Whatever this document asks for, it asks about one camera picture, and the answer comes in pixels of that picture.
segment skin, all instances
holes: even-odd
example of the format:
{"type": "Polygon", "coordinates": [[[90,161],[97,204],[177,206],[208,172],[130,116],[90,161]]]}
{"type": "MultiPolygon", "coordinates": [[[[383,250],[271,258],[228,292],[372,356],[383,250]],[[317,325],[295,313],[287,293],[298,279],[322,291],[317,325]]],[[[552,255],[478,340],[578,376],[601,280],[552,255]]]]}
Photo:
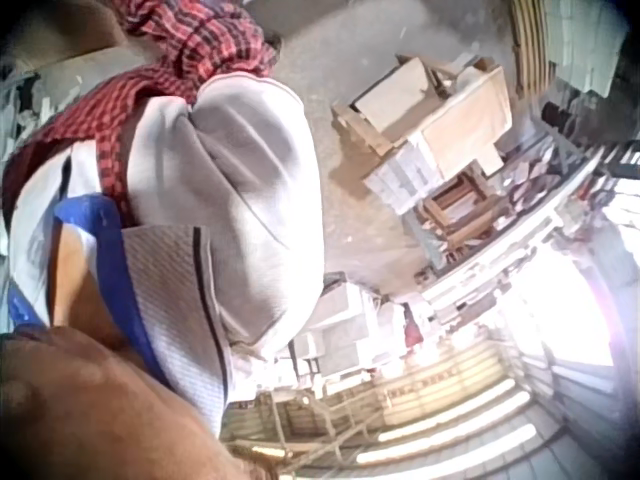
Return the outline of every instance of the skin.
{"type": "Polygon", "coordinates": [[[34,479],[247,479],[198,413],[67,327],[2,340],[0,448],[34,479]]]}

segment blue strap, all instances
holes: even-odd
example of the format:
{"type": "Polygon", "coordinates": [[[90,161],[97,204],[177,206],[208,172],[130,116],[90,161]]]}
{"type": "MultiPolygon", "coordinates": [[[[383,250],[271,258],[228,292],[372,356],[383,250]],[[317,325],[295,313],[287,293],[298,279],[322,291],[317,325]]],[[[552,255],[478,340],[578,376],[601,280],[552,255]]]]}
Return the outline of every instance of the blue strap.
{"type": "Polygon", "coordinates": [[[44,322],[33,309],[33,305],[27,300],[16,285],[13,278],[9,279],[9,288],[7,290],[7,304],[9,309],[9,318],[13,322],[14,327],[21,325],[40,325],[44,322]]]}
{"type": "Polygon", "coordinates": [[[170,388],[142,322],[114,202],[100,194],[67,198],[55,206],[54,216],[96,239],[98,287],[111,318],[142,356],[149,373],[170,388]]]}

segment metal bar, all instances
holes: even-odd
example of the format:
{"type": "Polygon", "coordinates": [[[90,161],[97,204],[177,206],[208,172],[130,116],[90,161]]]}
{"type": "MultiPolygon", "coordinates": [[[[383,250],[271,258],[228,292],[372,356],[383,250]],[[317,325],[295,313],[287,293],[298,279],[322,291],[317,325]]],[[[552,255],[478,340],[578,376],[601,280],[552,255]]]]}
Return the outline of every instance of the metal bar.
{"type": "Polygon", "coordinates": [[[280,413],[278,412],[278,406],[276,405],[275,398],[273,398],[273,392],[271,394],[271,410],[273,411],[273,420],[276,424],[276,431],[278,432],[278,440],[280,440],[280,445],[282,445],[282,449],[285,451],[285,454],[289,453],[289,449],[287,448],[287,442],[284,438],[284,431],[282,430],[282,422],[280,421],[280,413]]]}
{"type": "Polygon", "coordinates": [[[317,450],[306,453],[301,457],[297,458],[294,462],[290,463],[289,465],[285,465],[280,469],[279,473],[295,472],[300,467],[313,462],[315,459],[333,450],[336,447],[336,445],[342,445],[346,440],[348,440],[349,438],[354,436],[356,433],[358,433],[360,430],[362,430],[364,427],[366,427],[367,424],[372,423],[374,420],[377,420],[381,415],[382,415],[382,411],[377,412],[375,415],[372,415],[367,420],[362,422],[360,425],[351,427],[348,430],[341,433],[340,435],[338,435],[336,439],[330,444],[324,445],[323,447],[318,448],[317,450]]]}

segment wooden pallet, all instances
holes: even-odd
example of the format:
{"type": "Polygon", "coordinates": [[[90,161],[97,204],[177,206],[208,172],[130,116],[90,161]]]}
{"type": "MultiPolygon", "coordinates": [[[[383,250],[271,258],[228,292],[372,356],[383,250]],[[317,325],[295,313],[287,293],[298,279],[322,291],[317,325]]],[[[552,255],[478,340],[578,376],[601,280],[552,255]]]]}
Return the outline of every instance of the wooden pallet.
{"type": "Polygon", "coordinates": [[[544,0],[512,0],[514,51],[518,70],[518,96],[544,93],[555,77],[547,56],[547,19],[544,0]]]}

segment red object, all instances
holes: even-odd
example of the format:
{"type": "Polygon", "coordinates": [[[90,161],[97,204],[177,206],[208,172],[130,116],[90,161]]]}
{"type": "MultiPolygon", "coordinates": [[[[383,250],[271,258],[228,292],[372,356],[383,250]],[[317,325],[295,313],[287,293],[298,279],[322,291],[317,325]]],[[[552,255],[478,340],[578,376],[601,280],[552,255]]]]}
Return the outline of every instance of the red object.
{"type": "Polygon", "coordinates": [[[420,332],[420,327],[415,321],[408,321],[404,326],[405,346],[411,349],[416,345],[420,345],[422,342],[424,342],[424,337],[422,336],[422,332],[420,332]]]}
{"type": "Polygon", "coordinates": [[[161,59],[113,77],[53,118],[10,159],[2,182],[5,225],[22,187],[55,152],[81,140],[96,140],[102,192],[120,211],[123,226],[135,225],[127,196],[126,160],[120,155],[125,121],[142,101],[178,96],[193,104],[198,89],[215,75],[248,72],[265,77],[274,50],[248,13],[230,3],[206,0],[113,0],[124,30],[150,35],[161,59]]]}

